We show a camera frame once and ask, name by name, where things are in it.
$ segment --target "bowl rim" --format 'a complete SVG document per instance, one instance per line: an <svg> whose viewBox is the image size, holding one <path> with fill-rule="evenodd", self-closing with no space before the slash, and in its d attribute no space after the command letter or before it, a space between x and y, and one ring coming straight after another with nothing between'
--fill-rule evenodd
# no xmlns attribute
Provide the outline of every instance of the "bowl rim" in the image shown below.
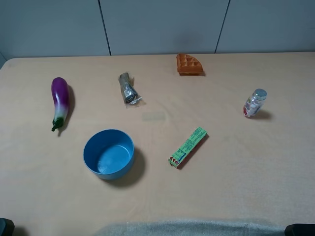
<svg viewBox="0 0 315 236"><path fill-rule="evenodd" d="M85 151L85 148L86 148L88 142L89 142L95 135L97 135L97 134L99 134L99 133L102 133L102 132L104 132L104 131L110 131L110 130L119 131L119 132L124 133L124 134L126 134L126 135L128 136L128 138L131 140L131 143L132 143L132 154L131 154L131 158L130 158L130 160L128 161L128 163L127 163L124 167L122 167L120 170L115 171L115 172L112 172L112 173L109 173L109 174L103 174L103 173L96 172L96 171L92 170L92 169L87 165L87 163L85 162L85 159L84 159L84 151ZM132 138L130 137L130 135L128 135L126 132L124 132L124 131L122 131L122 130L120 130L120 129L104 129L104 130L101 130L101 131L99 131L99 132L93 134L92 137L90 137L89 140L85 143L84 148L83 148L83 162L84 162L85 166L86 166L91 172L93 172L93 173L95 173L95 174L97 174L97 175L109 176L109 175L116 174L116 173L122 171L124 168L126 168L126 166L128 166L128 164L132 161L132 159L133 159L133 154L134 154L134 143L133 143L133 140L132 140Z"/></svg>

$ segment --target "purple eggplant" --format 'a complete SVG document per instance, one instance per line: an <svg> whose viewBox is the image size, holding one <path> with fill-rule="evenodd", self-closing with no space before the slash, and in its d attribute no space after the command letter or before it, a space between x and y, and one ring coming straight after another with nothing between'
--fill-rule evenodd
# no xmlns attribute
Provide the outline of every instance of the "purple eggplant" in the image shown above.
<svg viewBox="0 0 315 236"><path fill-rule="evenodd" d="M55 131L63 126L69 110L69 88L66 80L61 77L55 78L51 83L51 93L55 104L55 116L51 130Z"/></svg>

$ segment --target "silver foil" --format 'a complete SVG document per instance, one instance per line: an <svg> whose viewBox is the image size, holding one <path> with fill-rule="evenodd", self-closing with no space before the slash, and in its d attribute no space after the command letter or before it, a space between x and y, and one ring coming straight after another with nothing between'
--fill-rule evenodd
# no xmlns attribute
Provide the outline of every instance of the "silver foil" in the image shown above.
<svg viewBox="0 0 315 236"><path fill-rule="evenodd" d="M142 99L131 85L132 82L127 72L121 74L118 80L125 104L134 105Z"/></svg>

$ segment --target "green package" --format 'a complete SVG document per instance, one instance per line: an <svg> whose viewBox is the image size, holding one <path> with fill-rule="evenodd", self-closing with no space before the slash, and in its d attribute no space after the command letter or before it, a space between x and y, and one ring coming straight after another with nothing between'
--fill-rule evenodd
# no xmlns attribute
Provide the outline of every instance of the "green package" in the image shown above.
<svg viewBox="0 0 315 236"><path fill-rule="evenodd" d="M187 158L189 153L197 146L197 144L206 136L207 131L198 127L184 142L184 144L168 159L169 163L174 167L178 166Z"/></svg>

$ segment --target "green calyx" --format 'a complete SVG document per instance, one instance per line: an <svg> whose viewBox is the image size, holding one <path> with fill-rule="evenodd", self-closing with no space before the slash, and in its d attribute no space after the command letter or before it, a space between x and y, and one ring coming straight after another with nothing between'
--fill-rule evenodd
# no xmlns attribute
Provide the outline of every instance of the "green calyx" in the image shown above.
<svg viewBox="0 0 315 236"><path fill-rule="evenodd" d="M53 128L51 131L55 131L55 129L58 129L63 126L63 118L57 118L56 120L53 120Z"/></svg>

